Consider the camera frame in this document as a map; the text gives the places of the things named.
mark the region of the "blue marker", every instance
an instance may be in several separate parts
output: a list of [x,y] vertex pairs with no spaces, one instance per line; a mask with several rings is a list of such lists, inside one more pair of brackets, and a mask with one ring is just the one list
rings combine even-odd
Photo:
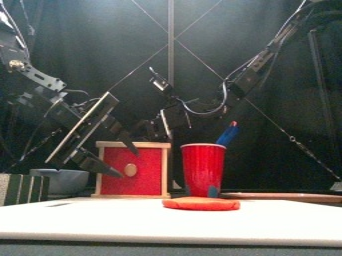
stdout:
[[219,138],[217,140],[217,144],[227,147],[238,133],[239,133],[238,123],[237,123],[237,121],[233,121],[230,123],[230,127],[226,129],[223,134],[219,136]]

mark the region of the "table surface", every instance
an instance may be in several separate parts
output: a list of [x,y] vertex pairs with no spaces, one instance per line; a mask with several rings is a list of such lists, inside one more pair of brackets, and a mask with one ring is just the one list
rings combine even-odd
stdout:
[[162,199],[72,198],[6,206],[0,216],[0,240],[342,247],[342,208],[285,200],[186,211]]

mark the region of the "red cup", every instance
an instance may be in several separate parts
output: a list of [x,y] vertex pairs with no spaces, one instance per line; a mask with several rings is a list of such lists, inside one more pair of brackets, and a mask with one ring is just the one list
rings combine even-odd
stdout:
[[218,144],[194,143],[181,146],[181,149],[187,195],[218,197],[226,147]]

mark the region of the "black backdrop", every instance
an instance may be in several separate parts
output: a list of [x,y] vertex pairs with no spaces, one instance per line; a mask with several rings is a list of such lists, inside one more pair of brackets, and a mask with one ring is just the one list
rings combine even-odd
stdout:
[[[175,92],[185,100],[199,98],[210,102],[217,97],[222,78],[266,47],[301,2],[31,0],[24,1],[24,5],[36,30],[32,37],[20,1],[4,1],[27,38],[34,66],[62,78],[68,89],[87,91],[91,98],[110,90],[121,100],[114,114],[129,128],[139,120],[155,118],[166,105],[166,99],[149,82],[150,66],[165,77],[173,75]],[[173,23],[169,22],[171,9]],[[341,70],[336,65],[341,61],[340,28],[336,22],[322,33],[324,43],[330,44],[325,47],[325,55],[333,63],[329,74],[336,134],[341,127]],[[171,57],[170,29],[177,39]],[[169,73],[170,62],[174,63],[173,74]],[[250,97],[329,166],[341,170],[340,151],[332,152],[306,36],[282,51],[265,86]],[[86,99],[84,94],[70,94],[70,100]],[[289,143],[289,138],[246,102],[223,118],[199,119],[193,129],[175,130],[173,173],[181,185],[179,146],[190,142],[215,142],[231,120],[241,123],[241,134],[227,151],[225,188],[329,189],[334,182],[332,175]],[[22,130],[30,131],[36,124],[26,120],[20,125]],[[20,140],[26,141],[27,136],[22,133]],[[98,131],[86,146],[96,153],[95,141],[111,139],[110,134]],[[16,146],[14,150],[20,155],[23,147]],[[26,172],[31,167],[43,167],[39,161],[43,156],[44,152],[12,171]]]

